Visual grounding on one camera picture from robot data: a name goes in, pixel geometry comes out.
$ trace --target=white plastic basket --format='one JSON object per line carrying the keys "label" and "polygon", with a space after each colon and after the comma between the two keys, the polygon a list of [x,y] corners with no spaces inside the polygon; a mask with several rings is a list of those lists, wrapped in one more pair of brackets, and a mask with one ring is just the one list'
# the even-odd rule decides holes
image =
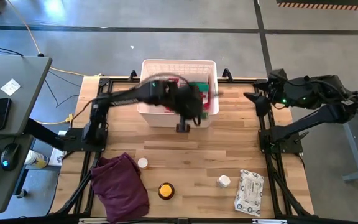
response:
{"label": "white plastic basket", "polygon": [[[216,63],[209,60],[144,60],[140,81],[158,73],[174,73],[186,78],[189,82],[208,80],[209,95],[218,92]],[[151,127],[175,127],[179,123],[179,115],[167,113],[163,106],[150,106],[145,103],[137,105],[138,112]],[[208,110],[208,118],[201,120],[199,128],[207,128],[219,112],[219,99],[212,97]]]}

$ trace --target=concrete floor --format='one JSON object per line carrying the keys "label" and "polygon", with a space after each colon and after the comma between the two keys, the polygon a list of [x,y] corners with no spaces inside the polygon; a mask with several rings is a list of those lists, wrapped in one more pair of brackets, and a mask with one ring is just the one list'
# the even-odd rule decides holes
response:
{"label": "concrete floor", "polygon": [[[253,0],[11,1],[30,25],[81,27],[76,32],[34,32],[41,51],[53,58],[53,66],[57,68],[89,75],[128,75],[131,70],[140,72],[142,61],[148,58],[200,59],[214,60],[219,71],[227,67],[235,77],[266,76],[260,35],[254,32],[258,25]],[[265,29],[358,30],[357,11],[279,8],[273,0],[259,0],[259,3]],[[23,26],[10,5],[0,1],[0,7],[0,26]],[[92,32],[90,27],[219,28],[248,33]],[[358,35],[337,34],[267,35],[272,67],[284,68],[289,78],[337,74],[345,86],[358,90]],[[23,30],[0,30],[0,47],[36,55],[27,31]],[[81,83],[81,77],[58,75]],[[77,86],[55,76],[48,75],[47,80],[59,102],[79,92]],[[76,98],[72,98],[55,108],[44,85],[32,118],[61,121],[73,112],[75,104]],[[310,112],[298,108],[292,111],[294,119]],[[66,128],[65,125],[52,127],[54,131]],[[356,171],[342,126],[322,124],[312,128],[302,143],[316,214],[358,221],[358,181],[345,184],[341,179],[343,174]],[[35,148],[50,150],[41,143]],[[56,172],[31,171],[25,182],[31,197],[12,198],[0,218],[47,213],[56,177]]]}

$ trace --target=maroon cloth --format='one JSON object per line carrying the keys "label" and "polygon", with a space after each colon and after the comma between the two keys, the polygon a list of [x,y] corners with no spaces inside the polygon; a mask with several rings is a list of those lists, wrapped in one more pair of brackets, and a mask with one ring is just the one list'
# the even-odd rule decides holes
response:
{"label": "maroon cloth", "polygon": [[109,222],[124,222],[148,214],[149,198],[140,169],[126,152],[112,159],[100,158],[91,174],[92,188],[106,208]]}

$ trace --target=wooden tabletop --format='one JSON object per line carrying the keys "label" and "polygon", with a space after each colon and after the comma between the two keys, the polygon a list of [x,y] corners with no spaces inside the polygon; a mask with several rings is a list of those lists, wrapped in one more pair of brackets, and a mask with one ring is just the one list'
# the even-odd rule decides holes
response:
{"label": "wooden tabletop", "polygon": [[[99,77],[84,77],[76,114],[96,96]],[[115,83],[114,91],[132,87],[131,83]],[[150,202],[147,217],[188,218],[255,218],[234,210],[234,198],[240,169],[267,176],[264,155],[260,152],[257,131],[259,120],[252,102],[243,92],[253,92],[248,84],[219,84],[218,118],[209,128],[192,128],[189,134],[176,133],[175,128],[151,128],[137,112],[136,105],[111,108],[108,113],[109,137],[103,156],[112,158],[127,152],[133,159],[145,157],[149,168],[142,170],[142,181]],[[276,124],[292,122],[288,109],[273,110]],[[89,107],[75,119],[74,127],[89,121]],[[78,186],[84,152],[75,152],[63,161],[55,200],[51,212],[57,211]],[[310,193],[300,159],[283,154],[287,184],[304,208],[313,213]],[[220,175],[231,178],[228,188],[217,187]],[[175,187],[171,200],[158,197],[160,184]],[[84,191],[81,211],[86,204],[89,185]],[[284,211],[282,193],[278,190],[280,207]],[[92,217],[105,217],[103,204],[95,196]],[[269,182],[264,182],[261,218],[273,218]]]}

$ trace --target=gray desk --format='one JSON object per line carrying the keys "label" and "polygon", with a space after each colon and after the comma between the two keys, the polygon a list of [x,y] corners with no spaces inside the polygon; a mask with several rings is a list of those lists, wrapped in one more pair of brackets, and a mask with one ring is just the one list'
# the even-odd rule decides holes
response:
{"label": "gray desk", "polygon": [[[0,134],[23,133],[51,63],[52,59],[48,57],[0,55],[0,98],[12,100],[6,127],[0,130]],[[12,78],[21,87],[9,96],[1,90],[1,87]]]}
{"label": "gray desk", "polygon": [[2,134],[11,135],[11,138],[0,140],[0,156],[4,147],[16,137],[20,144],[19,164],[12,171],[3,171],[0,163],[0,212],[5,211],[18,183],[23,164],[34,138],[29,135],[20,135],[29,120],[30,113],[38,97],[52,60],[47,57],[20,57],[16,55],[0,55],[0,88],[10,79],[15,79],[21,86],[12,96],[0,90],[0,98],[11,98],[12,107],[5,130]]}
{"label": "gray desk", "polygon": [[[11,138],[3,139],[0,141],[0,156],[4,147],[13,142],[15,136]],[[29,134],[17,136],[15,142],[20,144],[19,161],[17,167],[12,171],[3,171],[0,163],[0,212],[6,210],[7,205],[12,197],[12,193],[19,177],[19,174],[23,168],[23,164],[27,153],[32,145],[33,137]]]}

